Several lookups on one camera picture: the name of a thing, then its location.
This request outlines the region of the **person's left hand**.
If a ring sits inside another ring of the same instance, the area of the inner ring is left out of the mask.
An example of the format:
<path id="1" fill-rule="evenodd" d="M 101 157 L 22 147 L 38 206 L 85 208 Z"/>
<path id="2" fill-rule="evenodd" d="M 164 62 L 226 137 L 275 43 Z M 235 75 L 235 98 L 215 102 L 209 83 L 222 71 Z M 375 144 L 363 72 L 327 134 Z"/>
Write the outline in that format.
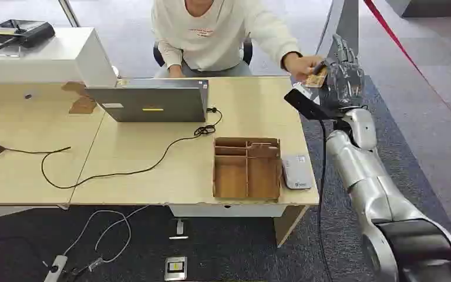
<path id="1" fill-rule="evenodd" d="M 282 64 L 297 81 L 305 81 L 313 73 L 313 69 L 323 61 L 323 58 L 316 55 L 300 56 L 291 52 L 282 59 Z"/>

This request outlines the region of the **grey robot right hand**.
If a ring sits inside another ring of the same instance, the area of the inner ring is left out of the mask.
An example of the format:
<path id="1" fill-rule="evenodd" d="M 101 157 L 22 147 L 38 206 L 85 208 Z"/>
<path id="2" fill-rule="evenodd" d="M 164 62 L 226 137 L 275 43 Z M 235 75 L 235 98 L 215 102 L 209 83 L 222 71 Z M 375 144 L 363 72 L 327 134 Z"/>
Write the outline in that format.
<path id="1" fill-rule="evenodd" d="M 324 98 L 325 107 L 340 111 L 358 108 L 362 104 L 364 70 L 347 41 L 336 33 L 332 38 L 336 51 L 333 57 L 327 57 L 324 60 L 327 67 L 328 88 Z"/>

